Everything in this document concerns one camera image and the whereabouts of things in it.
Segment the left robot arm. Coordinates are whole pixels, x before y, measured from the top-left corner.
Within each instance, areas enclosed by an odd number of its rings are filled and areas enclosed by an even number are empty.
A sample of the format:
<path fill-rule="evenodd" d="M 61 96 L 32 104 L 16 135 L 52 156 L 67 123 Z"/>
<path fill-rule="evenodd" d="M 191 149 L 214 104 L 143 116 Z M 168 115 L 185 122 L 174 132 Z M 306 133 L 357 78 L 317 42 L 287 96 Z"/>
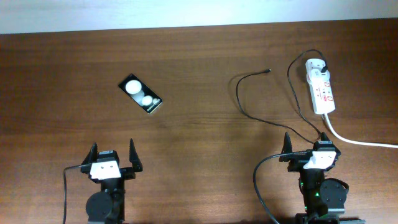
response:
<path fill-rule="evenodd" d="M 120 168 L 115 150 L 99 152 L 97 144 L 92 145 L 80 168 L 91 181 L 100 184 L 100 191 L 86 202 L 88 223 L 122 223 L 125 220 L 124 183 L 143 171 L 133 140 L 129 141 L 129 162 L 131 166 Z"/>

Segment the white power strip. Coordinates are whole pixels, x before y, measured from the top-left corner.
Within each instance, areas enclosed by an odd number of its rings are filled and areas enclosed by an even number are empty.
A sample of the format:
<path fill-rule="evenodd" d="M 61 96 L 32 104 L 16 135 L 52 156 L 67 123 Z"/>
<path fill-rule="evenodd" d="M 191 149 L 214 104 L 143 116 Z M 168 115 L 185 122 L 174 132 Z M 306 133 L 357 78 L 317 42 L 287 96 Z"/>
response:
<path fill-rule="evenodd" d="M 322 59 L 311 58 L 305 63 L 306 71 L 317 68 L 321 72 L 326 67 L 326 63 Z M 312 97 L 313 110 L 315 114 L 328 114 L 335 110 L 335 101 L 331 90 L 331 83 L 318 82 L 314 85 L 309 85 L 310 94 Z"/>

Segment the black smartphone with lit screen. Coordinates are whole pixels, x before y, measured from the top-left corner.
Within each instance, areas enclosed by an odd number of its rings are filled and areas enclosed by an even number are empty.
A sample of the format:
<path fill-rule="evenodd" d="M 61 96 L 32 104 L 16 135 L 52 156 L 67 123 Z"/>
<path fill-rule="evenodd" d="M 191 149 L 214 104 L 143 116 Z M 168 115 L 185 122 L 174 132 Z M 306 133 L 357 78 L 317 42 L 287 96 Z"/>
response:
<path fill-rule="evenodd" d="M 129 74 L 118 87 L 136 102 L 147 114 L 152 114 L 163 99 L 134 74 Z"/>

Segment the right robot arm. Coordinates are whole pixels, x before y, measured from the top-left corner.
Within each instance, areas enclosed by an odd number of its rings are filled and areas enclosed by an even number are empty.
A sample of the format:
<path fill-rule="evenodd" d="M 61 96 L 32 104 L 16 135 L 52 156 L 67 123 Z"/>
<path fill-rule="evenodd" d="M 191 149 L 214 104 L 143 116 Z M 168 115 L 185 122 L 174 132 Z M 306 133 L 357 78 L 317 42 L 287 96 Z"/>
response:
<path fill-rule="evenodd" d="M 354 224 L 365 223 L 359 218 L 343 218 L 349 185 L 342 180 L 326 178 L 326 172 L 334 168 L 341 151 L 325 133 L 311 149 L 293 151 L 288 133 L 285 133 L 280 162 L 288 162 L 289 172 L 298 172 L 298 186 L 303 195 L 305 213 L 295 216 L 298 224 Z"/>

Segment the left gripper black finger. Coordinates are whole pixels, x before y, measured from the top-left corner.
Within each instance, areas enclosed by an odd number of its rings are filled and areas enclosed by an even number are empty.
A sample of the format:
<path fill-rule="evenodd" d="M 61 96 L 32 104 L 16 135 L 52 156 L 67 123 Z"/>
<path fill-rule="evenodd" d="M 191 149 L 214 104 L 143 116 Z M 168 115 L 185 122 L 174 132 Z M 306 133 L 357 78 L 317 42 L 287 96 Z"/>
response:
<path fill-rule="evenodd" d="M 130 139 L 130 142 L 129 142 L 129 161 L 132 164 L 132 168 L 133 168 L 134 172 L 142 172 L 143 171 L 142 162 L 141 162 L 139 156 L 137 155 L 133 139 Z"/>
<path fill-rule="evenodd" d="M 95 162 L 97 160 L 97 155 L 98 155 L 98 146 L 97 143 L 94 143 L 91 146 L 91 149 L 83 162 L 81 163 L 82 165 L 88 165 L 91 164 L 92 162 Z"/>

